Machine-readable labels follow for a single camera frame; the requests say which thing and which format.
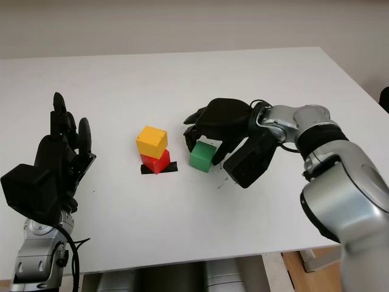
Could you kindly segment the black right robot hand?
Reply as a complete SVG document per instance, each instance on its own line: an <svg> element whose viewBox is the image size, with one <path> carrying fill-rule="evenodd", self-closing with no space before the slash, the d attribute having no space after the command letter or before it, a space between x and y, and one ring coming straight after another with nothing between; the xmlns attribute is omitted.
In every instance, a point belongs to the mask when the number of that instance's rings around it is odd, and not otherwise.
<svg viewBox="0 0 389 292"><path fill-rule="evenodd" d="M184 120L189 127L184 132L189 151L193 151L201 136L221 141L212 163L219 164L241 141L249 136L249 121L253 108L237 99L217 98Z"/></svg>

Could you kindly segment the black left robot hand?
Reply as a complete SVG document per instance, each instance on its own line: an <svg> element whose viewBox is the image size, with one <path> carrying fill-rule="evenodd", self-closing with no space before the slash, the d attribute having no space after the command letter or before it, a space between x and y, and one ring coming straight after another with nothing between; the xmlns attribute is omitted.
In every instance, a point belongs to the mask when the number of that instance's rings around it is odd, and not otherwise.
<svg viewBox="0 0 389 292"><path fill-rule="evenodd" d="M70 213L77 211L74 195L95 159L88 119L82 118L77 125L72 113L66 109L63 96L56 92L50 112L50 134L44 136L38 146L35 165L53 171L55 201L61 209Z"/></svg>

